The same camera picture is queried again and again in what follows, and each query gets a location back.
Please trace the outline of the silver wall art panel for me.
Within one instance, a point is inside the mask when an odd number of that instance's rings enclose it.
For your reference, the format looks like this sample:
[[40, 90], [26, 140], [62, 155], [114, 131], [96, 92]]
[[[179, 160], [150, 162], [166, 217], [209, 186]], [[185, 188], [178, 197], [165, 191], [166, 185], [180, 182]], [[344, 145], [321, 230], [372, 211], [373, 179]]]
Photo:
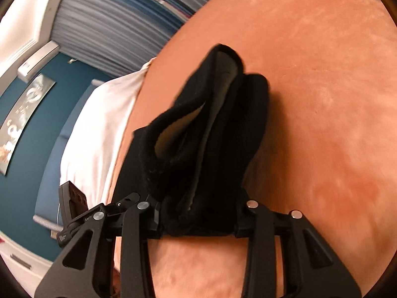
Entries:
[[55, 80], [40, 73], [27, 86], [9, 111], [1, 126], [1, 174], [6, 175], [18, 141], [31, 116], [46, 94], [55, 85]]

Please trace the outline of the white bed cover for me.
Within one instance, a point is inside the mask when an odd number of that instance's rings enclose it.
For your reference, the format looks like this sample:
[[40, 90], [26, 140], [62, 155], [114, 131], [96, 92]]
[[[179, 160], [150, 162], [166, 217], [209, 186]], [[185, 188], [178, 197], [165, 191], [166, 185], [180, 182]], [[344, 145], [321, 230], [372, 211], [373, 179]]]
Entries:
[[89, 208], [110, 201], [120, 145], [152, 61], [98, 85], [77, 117], [61, 159], [60, 183], [72, 182]]

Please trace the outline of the blue upholstered headboard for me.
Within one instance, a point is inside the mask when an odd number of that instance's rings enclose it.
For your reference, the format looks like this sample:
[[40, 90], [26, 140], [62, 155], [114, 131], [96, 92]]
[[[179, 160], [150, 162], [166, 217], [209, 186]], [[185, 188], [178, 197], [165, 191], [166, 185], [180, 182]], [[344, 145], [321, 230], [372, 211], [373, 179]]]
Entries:
[[44, 169], [36, 199], [33, 220], [52, 231], [61, 231], [63, 229], [59, 204], [60, 166], [63, 152], [82, 108], [96, 88], [97, 85], [91, 83], [76, 103], [55, 141]]

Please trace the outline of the black pants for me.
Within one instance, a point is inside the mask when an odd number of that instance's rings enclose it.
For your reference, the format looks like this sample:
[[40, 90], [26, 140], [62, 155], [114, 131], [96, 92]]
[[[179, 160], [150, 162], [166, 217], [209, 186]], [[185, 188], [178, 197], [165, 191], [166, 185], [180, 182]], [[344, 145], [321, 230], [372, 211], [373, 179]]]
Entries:
[[172, 236], [233, 233], [268, 108], [267, 79], [245, 73], [232, 48], [214, 46], [172, 107], [134, 132], [113, 201], [151, 196]]

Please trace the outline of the white air conditioner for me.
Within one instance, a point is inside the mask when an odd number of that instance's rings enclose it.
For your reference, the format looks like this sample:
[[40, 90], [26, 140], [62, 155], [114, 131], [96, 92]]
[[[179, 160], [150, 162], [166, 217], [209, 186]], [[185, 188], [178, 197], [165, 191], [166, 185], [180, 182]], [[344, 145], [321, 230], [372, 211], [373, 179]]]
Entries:
[[55, 41], [49, 41], [37, 50], [18, 68], [18, 78], [28, 83], [32, 78], [59, 53], [60, 46]]

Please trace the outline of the grey blue curtains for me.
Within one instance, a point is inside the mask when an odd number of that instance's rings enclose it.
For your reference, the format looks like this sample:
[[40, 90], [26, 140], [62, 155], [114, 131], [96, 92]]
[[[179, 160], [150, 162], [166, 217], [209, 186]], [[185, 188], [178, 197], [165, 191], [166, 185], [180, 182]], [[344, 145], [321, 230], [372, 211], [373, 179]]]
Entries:
[[61, 0], [51, 39], [60, 51], [119, 77], [155, 57], [209, 0]]

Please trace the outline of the orange bed blanket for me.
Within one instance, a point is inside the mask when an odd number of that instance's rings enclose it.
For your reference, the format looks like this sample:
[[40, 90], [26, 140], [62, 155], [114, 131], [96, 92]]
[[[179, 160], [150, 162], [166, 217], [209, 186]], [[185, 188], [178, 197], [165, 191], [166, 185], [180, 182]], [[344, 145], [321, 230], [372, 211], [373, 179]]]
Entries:
[[150, 64], [118, 163], [217, 44], [270, 84], [244, 187], [301, 210], [368, 293], [396, 253], [395, 23], [379, 0], [210, 0]]

